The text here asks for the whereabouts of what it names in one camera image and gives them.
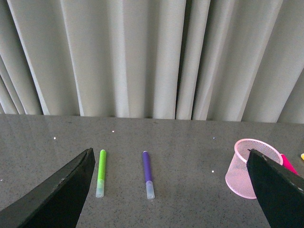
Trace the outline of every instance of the pink object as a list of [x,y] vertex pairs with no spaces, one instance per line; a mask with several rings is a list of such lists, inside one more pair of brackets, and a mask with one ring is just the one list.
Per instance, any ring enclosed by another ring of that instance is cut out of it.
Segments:
[[295,173],[296,175],[298,175],[297,171],[294,169],[294,167],[292,166],[292,164],[289,162],[289,160],[286,158],[285,155],[281,154],[282,158],[283,158],[283,166],[285,168],[287,168],[288,170],[290,170],[291,172]]
[[258,150],[280,165],[283,164],[283,158],[275,148],[256,139],[241,139],[234,145],[235,153],[225,176],[226,183],[237,195],[247,199],[256,199],[246,166],[251,149]]

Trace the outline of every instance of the clear marker cap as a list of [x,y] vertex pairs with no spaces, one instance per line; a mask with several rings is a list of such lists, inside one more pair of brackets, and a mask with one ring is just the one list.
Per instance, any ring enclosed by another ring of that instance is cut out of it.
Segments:
[[146,182],[146,189],[147,189],[147,198],[149,200],[154,199],[155,195],[154,195],[154,187],[152,181],[149,180]]
[[96,188],[96,197],[102,198],[104,196],[104,189],[105,189],[105,182],[104,180],[97,181],[97,188]]

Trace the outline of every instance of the marker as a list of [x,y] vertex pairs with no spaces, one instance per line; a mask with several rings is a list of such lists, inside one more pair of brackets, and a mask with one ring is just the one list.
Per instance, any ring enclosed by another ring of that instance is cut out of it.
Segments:
[[97,188],[96,188],[96,197],[101,198],[104,196],[105,190],[105,150],[100,151],[99,155],[99,165],[98,165],[98,176],[97,176]]
[[147,151],[142,153],[142,161],[143,161],[143,168],[144,168],[144,178],[146,182],[146,189],[147,189],[147,198],[152,200],[155,198],[154,195],[154,188],[152,182],[152,174],[151,174],[151,167],[150,167],[150,157]]

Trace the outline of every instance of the white curtain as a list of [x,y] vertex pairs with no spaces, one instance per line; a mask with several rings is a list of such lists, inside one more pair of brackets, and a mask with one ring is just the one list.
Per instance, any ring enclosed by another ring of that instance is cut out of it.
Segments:
[[0,0],[0,113],[304,123],[304,1]]

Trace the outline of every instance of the purple marker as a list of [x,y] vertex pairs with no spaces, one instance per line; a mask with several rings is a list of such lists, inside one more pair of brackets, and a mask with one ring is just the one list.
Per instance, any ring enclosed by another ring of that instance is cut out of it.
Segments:
[[152,174],[151,174],[151,167],[150,167],[150,157],[147,151],[142,153],[142,161],[143,161],[143,168],[144,168],[144,178],[146,181],[146,189],[147,189],[147,198],[152,200],[155,198],[154,195],[154,188],[152,182]]

